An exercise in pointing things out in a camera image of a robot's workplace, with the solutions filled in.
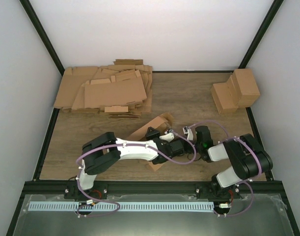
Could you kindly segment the brown cardboard box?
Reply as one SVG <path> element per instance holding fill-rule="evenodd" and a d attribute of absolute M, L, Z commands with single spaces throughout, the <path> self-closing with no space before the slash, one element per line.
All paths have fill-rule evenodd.
<path fill-rule="evenodd" d="M 170 113 L 161 114 L 133 132 L 125 140 L 148 141 L 153 138 L 158 138 L 164 135 L 164 132 L 172 126 L 172 123 L 173 117 Z M 140 157 L 124 157 L 123 160 L 138 160 L 141 163 L 145 163 L 146 166 L 154 172 L 163 165 L 163 162 L 155 161 L 153 164 L 152 160 L 141 159 Z"/>

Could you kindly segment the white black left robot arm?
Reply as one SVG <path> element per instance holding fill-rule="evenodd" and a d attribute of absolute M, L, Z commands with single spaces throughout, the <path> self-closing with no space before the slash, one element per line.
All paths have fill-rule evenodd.
<path fill-rule="evenodd" d="M 153 165 L 172 161 L 176 156 L 197 154 L 192 143 L 192 132 L 186 130 L 187 138 L 177 135 L 172 129 L 162 134 L 149 127 L 145 141 L 130 141 L 117 138 L 113 132 L 106 132 L 82 146 L 82 155 L 76 160 L 80 173 L 76 193 L 83 199 L 93 193 L 93 185 L 98 174 L 105 172 L 120 160 L 140 159 Z"/>

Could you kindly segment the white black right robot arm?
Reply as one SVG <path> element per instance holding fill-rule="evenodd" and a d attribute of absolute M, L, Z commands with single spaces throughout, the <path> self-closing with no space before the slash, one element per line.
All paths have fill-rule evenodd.
<path fill-rule="evenodd" d="M 190 126 L 183 127 L 186 138 L 195 146 L 200 158 L 206 162 L 229 160 L 231 166 L 212 177 L 210 192 L 216 198 L 222 198 L 235 184 L 260 176 L 273 168 L 273 161 L 264 148 L 251 134 L 229 138 L 217 145 L 211 138 L 207 126 L 195 128 L 196 139 Z"/>

